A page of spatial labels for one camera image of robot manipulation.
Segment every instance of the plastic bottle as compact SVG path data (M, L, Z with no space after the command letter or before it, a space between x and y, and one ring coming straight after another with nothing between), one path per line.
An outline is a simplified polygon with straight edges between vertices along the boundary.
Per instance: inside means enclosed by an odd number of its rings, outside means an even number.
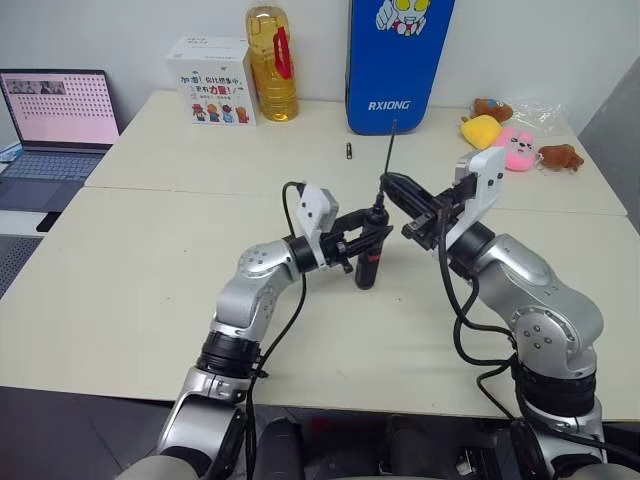
M249 9L246 20L260 110L269 120L291 120L298 100L287 16L277 6L260 5Z

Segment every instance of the bottle handle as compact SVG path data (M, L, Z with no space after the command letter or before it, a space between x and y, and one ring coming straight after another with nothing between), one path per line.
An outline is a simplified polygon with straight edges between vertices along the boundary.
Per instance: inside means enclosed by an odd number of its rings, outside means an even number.
M278 32L273 36L273 50L276 56L276 70L285 80L291 78L291 54L284 27L279 27Z

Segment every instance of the yellow oil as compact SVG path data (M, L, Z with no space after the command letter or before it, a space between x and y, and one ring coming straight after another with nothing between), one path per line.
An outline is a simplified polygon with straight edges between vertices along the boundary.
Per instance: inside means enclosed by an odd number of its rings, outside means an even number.
M298 100L293 65L290 78L283 78L276 68L273 39L279 27L284 27L291 49L289 22L281 8L258 6L247 12L251 68L260 110L269 120L286 122L298 115Z

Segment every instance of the blue case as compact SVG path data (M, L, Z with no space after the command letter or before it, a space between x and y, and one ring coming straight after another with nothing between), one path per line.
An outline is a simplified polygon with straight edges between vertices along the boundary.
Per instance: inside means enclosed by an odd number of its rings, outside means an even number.
M346 108L361 135L422 121L454 0L351 0Z

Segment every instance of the laptop screen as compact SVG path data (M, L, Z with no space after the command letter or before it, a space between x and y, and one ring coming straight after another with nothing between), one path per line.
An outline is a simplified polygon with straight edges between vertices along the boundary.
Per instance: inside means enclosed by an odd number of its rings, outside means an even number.
M0 72L0 85L23 144L113 145L119 134L104 72L50 72Z

